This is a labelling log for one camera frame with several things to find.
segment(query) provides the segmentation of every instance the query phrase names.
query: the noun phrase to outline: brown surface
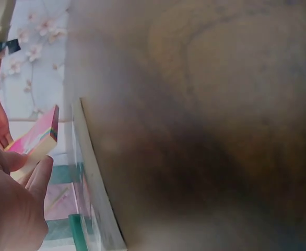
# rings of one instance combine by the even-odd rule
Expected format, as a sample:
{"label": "brown surface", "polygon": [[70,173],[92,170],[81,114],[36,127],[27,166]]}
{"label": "brown surface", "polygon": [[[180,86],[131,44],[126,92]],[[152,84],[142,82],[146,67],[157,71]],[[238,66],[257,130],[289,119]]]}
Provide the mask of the brown surface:
{"label": "brown surface", "polygon": [[65,88],[130,250],[306,229],[306,1],[73,1]]}

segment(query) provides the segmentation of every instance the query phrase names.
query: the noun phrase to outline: green strip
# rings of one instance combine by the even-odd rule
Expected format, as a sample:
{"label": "green strip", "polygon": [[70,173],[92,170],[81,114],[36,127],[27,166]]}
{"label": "green strip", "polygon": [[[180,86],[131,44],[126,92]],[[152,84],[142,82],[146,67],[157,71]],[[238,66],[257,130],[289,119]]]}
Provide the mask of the green strip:
{"label": "green strip", "polygon": [[81,226],[81,217],[79,214],[72,214],[68,217],[70,228],[72,229],[73,240],[77,251],[88,251],[84,232]]}
{"label": "green strip", "polygon": [[72,230],[68,219],[47,221],[47,224],[49,227],[49,233],[45,237],[46,241],[72,237]]}
{"label": "green strip", "polygon": [[73,180],[66,165],[54,166],[49,185],[72,183]]}

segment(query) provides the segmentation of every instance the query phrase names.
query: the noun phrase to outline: pink flower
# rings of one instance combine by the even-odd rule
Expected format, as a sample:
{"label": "pink flower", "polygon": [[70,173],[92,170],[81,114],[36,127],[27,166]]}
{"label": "pink flower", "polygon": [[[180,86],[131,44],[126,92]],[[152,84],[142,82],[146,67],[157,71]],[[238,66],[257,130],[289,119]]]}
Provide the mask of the pink flower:
{"label": "pink flower", "polygon": [[34,44],[30,47],[30,50],[27,52],[29,61],[33,62],[36,59],[39,59],[42,56],[43,46],[41,44]]}
{"label": "pink flower", "polygon": [[48,32],[52,32],[55,30],[54,26],[54,20],[53,19],[47,19],[44,22],[42,22],[41,25],[38,25],[36,28],[37,31],[39,31],[39,34],[43,37]]}
{"label": "pink flower", "polygon": [[63,28],[54,29],[49,36],[49,43],[53,43],[58,37],[67,35],[67,30]]}
{"label": "pink flower", "polygon": [[17,36],[18,36],[18,42],[21,43],[27,43],[29,41],[29,31],[28,30],[17,30]]}
{"label": "pink flower", "polygon": [[36,21],[36,18],[37,18],[37,13],[36,12],[31,12],[29,15],[28,15],[28,20],[30,22],[35,22]]}
{"label": "pink flower", "polygon": [[10,59],[9,61],[9,75],[14,75],[15,73],[20,73],[21,72],[21,65],[22,62],[19,60],[16,60],[14,58]]}

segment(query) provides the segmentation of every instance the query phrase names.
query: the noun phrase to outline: cherry blossom pattern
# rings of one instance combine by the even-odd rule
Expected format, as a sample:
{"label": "cherry blossom pattern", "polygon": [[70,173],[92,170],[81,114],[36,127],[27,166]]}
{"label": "cherry blossom pattern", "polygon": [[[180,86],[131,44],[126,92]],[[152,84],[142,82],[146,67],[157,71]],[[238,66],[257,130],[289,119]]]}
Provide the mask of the cherry blossom pattern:
{"label": "cherry blossom pattern", "polygon": [[43,46],[41,44],[34,44],[30,47],[30,50],[27,51],[27,56],[29,57],[29,61],[33,62],[36,59],[39,59],[42,56]]}
{"label": "cherry blossom pattern", "polygon": [[36,30],[39,32],[39,35],[44,37],[49,32],[52,32],[55,30],[54,20],[49,18],[42,22],[41,25],[38,25],[36,27]]}
{"label": "cherry blossom pattern", "polygon": [[14,75],[16,73],[20,73],[21,72],[21,66],[22,66],[22,62],[20,60],[17,60],[15,58],[11,58],[9,60],[8,74],[9,75]]}
{"label": "cherry blossom pattern", "polygon": [[64,28],[56,28],[50,33],[51,34],[49,35],[49,43],[53,43],[58,37],[67,35],[67,30]]}
{"label": "cherry blossom pattern", "polygon": [[31,12],[28,15],[28,20],[29,22],[35,22],[37,19],[37,13],[36,12]]}
{"label": "cherry blossom pattern", "polygon": [[17,30],[18,43],[27,43],[29,41],[29,31],[26,29]]}
{"label": "cherry blossom pattern", "polygon": [[27,86],[24,88],[24,92],[25,93],[30,93],[31,92],[31,86],[32,86],[31,80],[27,79]]}

